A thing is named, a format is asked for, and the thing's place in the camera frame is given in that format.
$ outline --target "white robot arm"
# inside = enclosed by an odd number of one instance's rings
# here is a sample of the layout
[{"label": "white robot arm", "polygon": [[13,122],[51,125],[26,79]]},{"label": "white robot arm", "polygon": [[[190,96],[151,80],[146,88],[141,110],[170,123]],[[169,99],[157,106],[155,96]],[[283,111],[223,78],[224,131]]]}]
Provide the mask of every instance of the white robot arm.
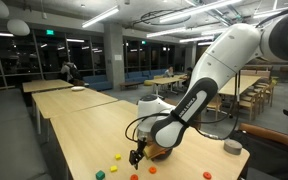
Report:
[{"label": "white robot arm", "polygon": [[132,165],[137,168],[150,139],[164,148],[178,146],[194,117],[248,61],[263,55],[267,59],[288,60],[288,14],[273,20],[265,28],[235,24],[223,33],[196,64],[188,91],[176,107],[155,96],[139,101],[139,117],[152,113],[169,115],[149,117],[139,124],[138,149],[130,154]]}]

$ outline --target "exit sign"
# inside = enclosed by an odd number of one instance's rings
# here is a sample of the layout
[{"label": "exit sign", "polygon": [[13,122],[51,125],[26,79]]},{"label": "exit sign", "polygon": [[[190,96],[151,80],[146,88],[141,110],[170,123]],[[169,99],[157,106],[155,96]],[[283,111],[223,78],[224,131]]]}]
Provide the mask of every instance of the exit sign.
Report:
[{"label": "exit sign", "polygon": [[46,35],[49,35],[49,36],[54,36],[54,31],[53,30],[46,30]]}]

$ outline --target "wooden table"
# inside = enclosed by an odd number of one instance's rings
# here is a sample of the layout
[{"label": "wooden table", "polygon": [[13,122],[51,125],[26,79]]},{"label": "wooden table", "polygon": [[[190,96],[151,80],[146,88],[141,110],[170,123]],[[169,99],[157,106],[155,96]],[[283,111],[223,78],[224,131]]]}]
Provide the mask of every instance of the wooden table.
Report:
[{"label": "wooden table", "polygon": [[116,98],[85,88],[83,91],[62,89],[35,93],[32,95],[36,103],[38,133],[41,133],[40,113],[44,119],[67,114],[82,109],[111,103]]},{"label": "wooden table", "polygon": [[[248,87],[252,86],[256,81],[261,79],[260,76],[245,76],[241,75],[240,94]],[[235,91],[235,77],[232,77],[218,92],[219,94],[234,96]]]},{"label": "wooden table", "polygon": [[32,81],[23,83],[23,91],[24,93],[33,93],[33,92],[68,88],[72,86],[73,86],[72,84],[60,79],[46,80],[46,81],[41,80],[41,81]]},{"label": "wooden table", "polygon": [[130,86],[136,86],[136,88],[138,88],[138,85],[140,85],[140,84],[142,84],[142,83],[140,83],[140,82],[123,82],[123,83],[120,83],[120,87],[121,87],[121,90],[123,90],[123,87],[127,88]]},{"label": "wooden table", "polygon": [[[177,75],[171,78],[159,78],[159,79],[152,79],[152,80],[148,80],[149,82],[154,84],[154,88],[155,88],[155,93],[156,95],[158,95],[158,85],[165,85],[165,84],[171,84],[171,83],[177,83],[178,86],[178,82],[182,81],[183,79],[180,79],[180,77],[183,77],[183,75]],[[178,92],[173,90],[173,86],[171,86],[171,90],[170,92],[178,94]]]},{"label": "wooden table", "polygon": [[[241,155],[229,154],[223,141],[204,138],[189,128],[166,160],[143,158],[135,170],[128,158],[137,144],[128,141],[124,131],[136,119],[136,112],[136,105],[117,101],[51,118],[74,180],[95,179],[99,170],[105,172],[105,179],[130,179],[132,174],[139,179],[204,179],[203,173],[208,171],[212,179],[236,180],[249,157],[244,149]],[[115,160],[115,154],[121,154],[121,160]],[[118,170],[111,173],[113,165]],[[148,172],[151,166],[157,168],[156,174]]]}]

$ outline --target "white plate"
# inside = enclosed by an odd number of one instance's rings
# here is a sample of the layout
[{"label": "white plate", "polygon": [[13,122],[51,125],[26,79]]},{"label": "white plate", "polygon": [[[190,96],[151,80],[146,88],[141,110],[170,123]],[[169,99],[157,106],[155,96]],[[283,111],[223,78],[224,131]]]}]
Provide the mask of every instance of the white plate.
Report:
[{"label": "white plate", "polygon": [[85,87],[83,86],[74,86],[71,88],[72,91],[83,91]]}]

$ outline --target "person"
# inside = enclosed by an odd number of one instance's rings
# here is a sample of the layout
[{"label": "person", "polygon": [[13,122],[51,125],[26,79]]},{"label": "person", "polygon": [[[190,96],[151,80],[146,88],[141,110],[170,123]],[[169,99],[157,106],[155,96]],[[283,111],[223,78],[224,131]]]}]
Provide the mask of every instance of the person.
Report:
[{"label": "person", "polygon": [[193,68],[188,67],[186,69],[186,71],[187,71],[186,76],[181,77],[181,79],[185,80],[184,82],[182,82],[182,85],[185,86],[185,87],[188,87],[190,85],[190,82],[191,82],[191,76],[192,76]]},{"label": "person", "polygon": [[66,81],[69,83],[73,83],[74,82],[74,78],[70,73],[70,67],[75,67],[74,63],[68,62],[68,61],[64,61],[62,64],[62,69],[61,69],[61,74],[66,75]]},{"label": "person", "polygon": [[173,77],[173,66],[169,66],[168,69],[165,71],[163,77]]}]

